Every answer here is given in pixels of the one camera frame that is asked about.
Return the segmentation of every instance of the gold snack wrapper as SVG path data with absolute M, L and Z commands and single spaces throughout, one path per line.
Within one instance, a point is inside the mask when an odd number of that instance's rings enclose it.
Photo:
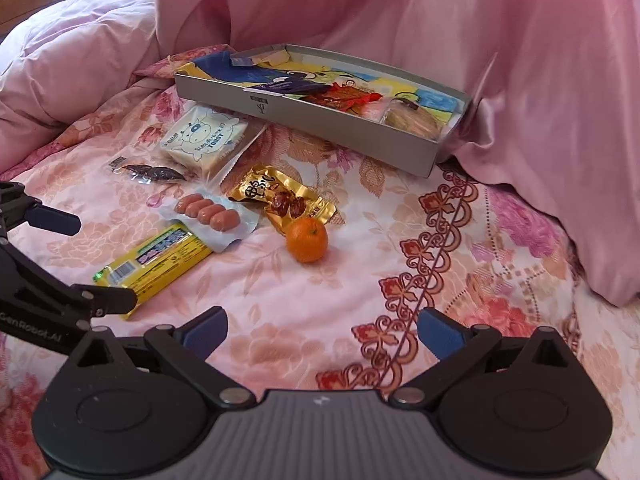
M 335 205 L 327 199 L 273 166 L 263 164 L 251 168 L 229 199 L 266 203 L 264 211 L 281 234 L 298 218 L 308 216 L 326 224 L 335 214 Z
M 211 252 L 185 225 L 178 222 L 96 272 L 94 282 L 97 285 L 130 288 L 138 295 L 133 310 L 120 316 L 129 319 L 141 304 Z

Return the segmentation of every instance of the cardboard box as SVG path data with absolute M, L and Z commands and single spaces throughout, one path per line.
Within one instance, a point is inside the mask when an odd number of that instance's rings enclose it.
M 436 141 L 283 94 L 200 78 L 180 70 L 175 75 L 178 95 L 184 99 L 228 108 L 302 130 L 416 176 L 428 176 L 431 173 L 438 156 L 442 158 L 443 146 L 457 134 L 471 102 L 471 97 L 464 92 L 429 79 L 381 63 L 327 50 L 280 44 L 239 52 L 233 54 L 233 57 L 249 57 L 265 50 L 282 48 L 288 51 L 292 60 L 329 66 L 341 72 L 342 79 L 349 78 L 350 75 L 355 79 L 358 79 L 358 75 L 376 76 L 397 82 L 402 86 L 413 86 L 418 90 L 427 89 L 445 94 L 457 100 L 456 110 L 444 127 L 440 139 Z

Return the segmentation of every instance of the orange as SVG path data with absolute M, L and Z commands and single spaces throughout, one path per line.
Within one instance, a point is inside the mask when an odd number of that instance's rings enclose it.
M 322 258 L 328 245 L 326 228 L 315 218 L 299 218 L 287 229 L 287 249 L 301 264 Z

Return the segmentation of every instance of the floral pattern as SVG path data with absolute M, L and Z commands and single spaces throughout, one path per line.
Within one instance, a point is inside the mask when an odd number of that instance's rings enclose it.
M 207 53 L 171 56 L 139 76 L 169 77 Z M 123 148 L 153 150 L 190 105 L 175 87 L 132 87 L 76 121 L 22 166 L 17 180 L 47 205 L 82 218 L 75 237 L 21 226 L 12 243 L 67 283 L 91 276 L 158 232 L 157 207 L 188 185 L 142 185 L 104 167 Z M 552 219 L 500 188 L 446 166 L 416 178 L 368 157 L 270 125 L 223 182 L 234 186 L 255 163 L 273 164 L 338 206 L 330 250 L 301 266 L 268 222 L 207 258 L 144 304 L 129 321 L 107 317 L 119 335 L 158 323 L 179 326 L 221 304 L 228 338 L 208 361 L 257 395 L 267 388 L 388 394 L 436 359 L 418 341 L 416 320 L 437 308 L 468 326 L 489 323 L 527 336 L 555 326 L 609 404 L 614 434 L 600 464 L 609 480 L 640 468 L 640 301 L 625 310 L 589 291 L 571 242 Z M 61 360 L 0 339 L 0 468 L 4 480 L 35 480 L 46 467 L 29 420 Z

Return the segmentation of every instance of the packaged bread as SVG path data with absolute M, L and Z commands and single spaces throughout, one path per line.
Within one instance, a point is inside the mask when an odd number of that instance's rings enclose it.
M 195 105 L 174 124 L 158 148 L 209 182 L 260 135 L 265 125 L 249 116 Z

